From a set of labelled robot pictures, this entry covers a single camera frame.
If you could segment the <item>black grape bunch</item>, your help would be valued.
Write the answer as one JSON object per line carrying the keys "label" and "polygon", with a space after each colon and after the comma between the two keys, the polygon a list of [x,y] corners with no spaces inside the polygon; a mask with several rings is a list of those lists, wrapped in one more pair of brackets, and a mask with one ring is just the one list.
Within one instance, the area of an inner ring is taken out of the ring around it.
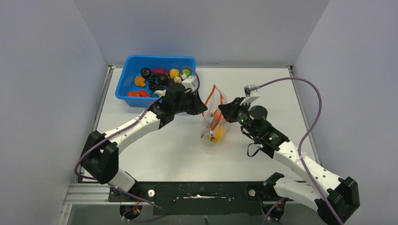
{"label": "black grape bunch", "polygon": [[151,91],[164,90],[163,85],[157,80],[155,75],[151,75],[148,78],[148,87]]}

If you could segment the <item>yellow lemon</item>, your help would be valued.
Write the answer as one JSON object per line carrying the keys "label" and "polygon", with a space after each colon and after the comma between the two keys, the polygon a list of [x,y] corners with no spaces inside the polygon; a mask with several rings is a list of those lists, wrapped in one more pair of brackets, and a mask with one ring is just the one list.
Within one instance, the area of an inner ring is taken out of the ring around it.
{"label": "yellow lemon", "polygon": [[180,76],[180,71],[178,70],[178,69],[175,69],[175,68],[173,68],[173,69],[171,69],[170,71],[169,71],[169,77],[171,78],[171,79],[175,79],[176,77],[179,77]]}

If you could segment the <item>dark mangosteen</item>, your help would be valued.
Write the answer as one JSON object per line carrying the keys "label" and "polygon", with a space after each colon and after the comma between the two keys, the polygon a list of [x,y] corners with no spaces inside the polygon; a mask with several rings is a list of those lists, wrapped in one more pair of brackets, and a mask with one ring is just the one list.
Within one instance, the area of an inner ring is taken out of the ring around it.
{"label": "dark mangosteen", "polygon": [[160,75],[158,75],[157,79],[158,79],[159,84],[162,86],[166,86],[169,81],[169,77],[167,74],[160,74]]}

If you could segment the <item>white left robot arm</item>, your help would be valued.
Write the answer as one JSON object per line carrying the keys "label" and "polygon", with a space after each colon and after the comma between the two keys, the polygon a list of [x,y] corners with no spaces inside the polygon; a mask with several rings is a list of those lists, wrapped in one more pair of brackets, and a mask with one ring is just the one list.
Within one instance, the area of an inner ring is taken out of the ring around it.
{"label": "white left robot arm", "polygon": [[82,167],[90,179],[130,191],[137,181],[119,166],[119,154],[146,134],[163,128],[176,114],[198,115],[207,110],[197,91],[176,83],[153,101],[138,117],[105,133],[91,132],[75,168]]}

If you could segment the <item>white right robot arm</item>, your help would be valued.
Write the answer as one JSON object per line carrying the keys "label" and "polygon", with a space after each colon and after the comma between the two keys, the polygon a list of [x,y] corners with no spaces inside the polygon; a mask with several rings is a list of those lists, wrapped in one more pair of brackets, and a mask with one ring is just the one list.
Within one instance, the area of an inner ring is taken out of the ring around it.
{"label": "white right robot arm", "polygon": [[271,159],[285,165],[303,182],[296,182],[275,172],[264,182],[264,194],[294,200],[317,212],[328,225],[345,223],[360,206],[358,183],[342,178],[313,161],[289,138],[267,121],[268,112],[260,105],[243,105],[244,98],[218,105],[228,123],[239,123],[241,132]]}

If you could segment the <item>clear zip top bag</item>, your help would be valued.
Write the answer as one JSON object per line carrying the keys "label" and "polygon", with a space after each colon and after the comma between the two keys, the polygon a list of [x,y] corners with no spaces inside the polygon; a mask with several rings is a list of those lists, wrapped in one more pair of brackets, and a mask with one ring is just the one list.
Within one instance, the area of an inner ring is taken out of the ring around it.
{"label": "clear zip top bag", "polygon": [[205,100],[207,110],[202,113],[200,139],[205,146],[217,145],[225,136],[228,124],[218,106],[227,102],[227,96],[216,85],[213,85]]}

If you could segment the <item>yellow bumpy pepper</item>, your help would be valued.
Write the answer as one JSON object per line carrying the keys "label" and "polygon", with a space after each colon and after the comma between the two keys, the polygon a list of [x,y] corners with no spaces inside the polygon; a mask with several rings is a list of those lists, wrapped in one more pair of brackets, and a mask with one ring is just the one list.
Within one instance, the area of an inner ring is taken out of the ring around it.
{"label": "yellow bumpy pepper", "polygon": [[218,143],[225,136],[225,133],[226,133],[225,126],[219,126],[214,136],[210,138],[210,141],[213,143]]}

